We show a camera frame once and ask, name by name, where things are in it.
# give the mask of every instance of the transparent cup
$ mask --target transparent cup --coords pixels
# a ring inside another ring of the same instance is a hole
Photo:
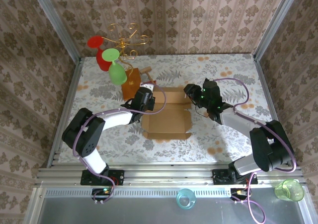
[[[304,189],[294,179],[286,179],[275,188],[275,195],[284,201],[299,202],[304,198]]]
[[[190,189],[181,189],[177,194],[177,203],[182,209],[188,210],[193,208],[195,201],[195,194]]]

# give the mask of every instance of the cable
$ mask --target cable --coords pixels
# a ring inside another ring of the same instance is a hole
[[[242,191],[245,191],[248,188],[249,180],[246,179],[246,188],[244,188]]]
[[[251,184],[252,179],[253,179],[253,177],[254,177],[255,174],[256,174],[256,172],[253,172],[253,173],[251,174],[250,178],[249,178],[249,182],[248,182],[248,185],[247,185],[247,199],[245,199],[245,200],[240,200],[239,198],[237,198],[237,197],[235,197],[235,196],[232,196],[232,198],[238,200],[239,202],[243,202],[243,203],[247,202],[248,210],[249,210],[249,213],[250,213],[250,215],[252,216],[253,220],[254,220],[257,224],[264,224],[265,221],[266,221],[266,214],[265,214],[264,209],[262,208],[262,206],[261,206],[259,203],[257,203],[256,201],[253,201],[253,200],[250,200],[250,199],[249,199],[250,184]],[[260,210],[262,211],[262,213],[263,213],[263,220],[262,220],[261,222],[259,222],[258,220],[256,220],[256,218],[255,218],[255,216],[254,216],[254,214],[253,214],[253,212],[252,212],[252,208],[251,208],[251,206],[250,206],[251,203],[254,203],[255,205],[257,205],[257,206],[260,208]]]
[[[119,181],[118,181],[118,179],[116,178],[116,177],[110,177],[114,182],[116,182],[117,184],[116,184],[116,186],[119,184]]]
[[[132,109],[126,109],[126,108],[118,108],[118,109],[113,109],[113,110],[108,110],[108,111],[103,111],[103,112],[99,112],[99,113],[93,114],[92,116],[90,116],[90,117],[84,122],[84,124],[83,124],[82,127],[80,128],[80,130],[79,130],[79,132],[78,132],[78,134],[76,135],[76,138],[75,138],[75,140],[74,140],[74,144],[73,144],[73,148],[72,148],[74,157],[78,158],[79,161],[84,165],[84,167],[86,167],[86,168],[88,169],[89,172],[91,172],[92,174],[94,174],[94,175],[97,176],[97,177],[105,178],[105,179],[109,180],[109,181],[111,182],[111,184],[112,184],[111,192],[110,192],[109,196],[104,200],[104,202],[107,202],[107,201],[110,199],[110,197],[111,197],[112,194],[114,193],[114,189],[115,189],[115,186],[116,186],[116,185],[115,185],[114,181],[113,181],[111,178],[109,178],[109,177],[107,177],[107,176],[104,176],[104,175],[101,175],[101,174],[99,174],[99,173],[94,172],[94,171],[87,165],[86,161],[85,161],[82,157],[80,157],[80,155],[76,152],[76,145],[77,145],[77,143],[78,143],[78,141],[79,141],[79,138],[80,138],[80,135],[81,135],[82,132],[84,131],[85,127],[88,125],[88,123],[91,121],[91,119],[93,119],[93,118],[96,117],[96,116],[105,115],[105,114],[117,113],[117,112],[119,112],[119,111],[136,112],[136,113],[141,113],[141,114],[146,114],[146,115],[154,115],[154,114],[157,114],[157,113],[159,113],[160,111],[162,111],[162,110],[164,109],[165,105],[166,105],[166,95],[165,95],[165,92],[164,92],[164,90],[163,90],[161,87],[159,87],[157,84],[154,84],[154,83],[151,83],[151,84],[153,84],[155,87],[157,87],[157,88],[163,93],[163,96],[164,96],[163,106],[162,106],[162,108],[160,108],[158,111],[156,111],[156,112],[143,112],[143,111],[137,111],[137,110],[132,110]]]
[[[221,80],[234,80],[234,81],[237,81],[238,83],[240,83],[240,84],[245,88],[246,93],[247,93],[247,98],[246,98],[246,100],[245,100],[244,102],[235,104],[235,105],[233,106],[233,111],[234,111],[234,113],[235,113],[236,115],[238,115],[238,116],[240,116],[240,117],[246,119],[246,120],[249,120],[249,121],[251,121],[251,122],[255,122],[255,123],[258,124],[259,126],[263,127],[265,130],[267,130],[269,133],[271,133],[271,134],[282,144],[282,146],[285,148],[285,150],[287,151],[287,153],[288,153],[288,155],[290,156],[290,158],[291,158],[291,160],[292,160],[292,163],[293,163],[292,169],[282,169],[282,168],[275,168],[275,169],[276,169],[276,170],[279,170],[279,171],[282,171],[282,172],[288,172],[288,173],[294,172],[294,171],[296,170],[296,166],[297,166],[297,164],[296,164],[296,159],[295,159],[295,157],[294,157],[294,155],[293,155],[291,149],[290,149],[290,148],[288,147],[288,145],[283,141],[283,139],[280,138],[280,136],[279,136],[278,134],[276,134],[274,131],[272,131],[270,128],[268,128],[268,127],[267,127],[266,125],[264,125],[263,123],[261,123],[261,122],[259,122],[259,121],[256,121],[256,120],[254,120],[254,119],[252,119],[252,118],[250,118],[250,117],[248,117],[248,116],[246,116],[246,115],[244,115],[244,114],[242,114],[242,113],[236,111],[236,107],[237,107],[237,106],[243,105],[243,104],[247,103],[248,100],[249,100],[249,91],[248,91],[248,88],[246,87],[246,85],[245,85],[242,81],[240,81],[240,80],[238,80],[238,79],[236,79],[236,78],[230,78],[230,77],[214,79],[213,81],[221,81]],[[247,202],[248,210],[249,210],[249,213],[250,213],[250,215],[252,216],[253,220],[254,220],[257,224],[263,224],[263,223],[265,223],[265,221],[266,221],[266,215],[265,215],[264,209],[262,208],[262,206],[261,206],[260,204],[258,204],[257,202],[252,201],[252,200],[249,199],[250,184],[251,184],[252,179],[253,179],[253,177],[254,177],[255,174],[256,174],[256,172],[253,172],[253,173],[251,174],[251,177],[250,177],[249,182],[248,182],[248,184],[247,184],[247,200],[243,200],[242,202]],[[235,196],[232,196],[232,197],[233,197],[234,199],[238,200],[238,201],[241,201],[240,199],[238,199],[238,198],[235,197]],[[253,214],[253,212],[252,212],[250,203],[254,203],[255,205],[257,205],[257,206],[261,209],[261,211],[263,212],[263,217],[264,217],[264,218],[263,218],[263,221],[262,221],[262,222],[259,222],[259,221],[256,220],[256,218],[254,217],[254,214]]]
[[[96,195],[97,195],[98,193],[101,193],[101,192],[104,192],[104,190],[99,190],[99,191],[95,192],[94,195],[93,195],[93,201],[94,201],[96,204],[97,204]]]
[[[200,114],[200,113],[197,111],[197,105],[195,106],[195,112],[198,113],[200,116],[203,116],[203,117],[205,117],[205,118],[208,118],[208,117],[209,117],[209,116],[205,116],[205,115]]]

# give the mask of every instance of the box flap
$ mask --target box flap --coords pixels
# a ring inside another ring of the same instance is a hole
[[[182,87],[163,87],[167,103],[192,103],[189,97],[185,97]],[[164,103],[163,93],[157,88],[154,88],[153,96],[156,98],[156,103]]]
[[[157,100],[156,100],[153,112],[160,110],[162,106],[163,106],[163,103],[157,103]],[[191,103],[166,103],[164,109],[171,109],[171,110],[191,109]]]
[[[191,133],[148,133],[143,132],[143,136],[150,140],[186,140]]]

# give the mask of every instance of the floral table surface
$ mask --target floral table surface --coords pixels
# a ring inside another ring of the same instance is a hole
[[[135,68],[152,67],[150,75],[162,87],[184,87],[188,83],[202,86],[207,77],[234,77],[249,89],[250,100],[238,107],[243,113],[262,120],[271,120],[265,95],[250,54],[231,55],[160,55],[138,56]],[[148,81],[142,75],[142,81]],[[235,81],[220,81],[223,100],[229,104],[246,99],[244,88]],[[93,113],[119,108],[124,103],[120,86],[110,82],[108,73],[102,72],[95,58],[85,58],[70,120],[83,107]],[[204,109],[197,109],[207,115]],[[251,154],[250,141],[234,129],[221,126],[209,118],[190,110],[191,137],[183,140],[147,140],[141,124],[117,126],[104,131],[97,149],[108,163],[147,162],[226,162]],[[77,162],[72,150],[63,143],[59,162]]]

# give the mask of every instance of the cardboard box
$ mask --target cardboard box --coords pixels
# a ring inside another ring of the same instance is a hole
[[[182,87],[164,87],[166,95],[165,108],[155,115],[143,115],[143,135],[147,139],[186,140],[191,136],[187,131],[191,128],[191,100],[186,97]],[[164,102],[163,93],[154,88],[155,108],[158,111]]]

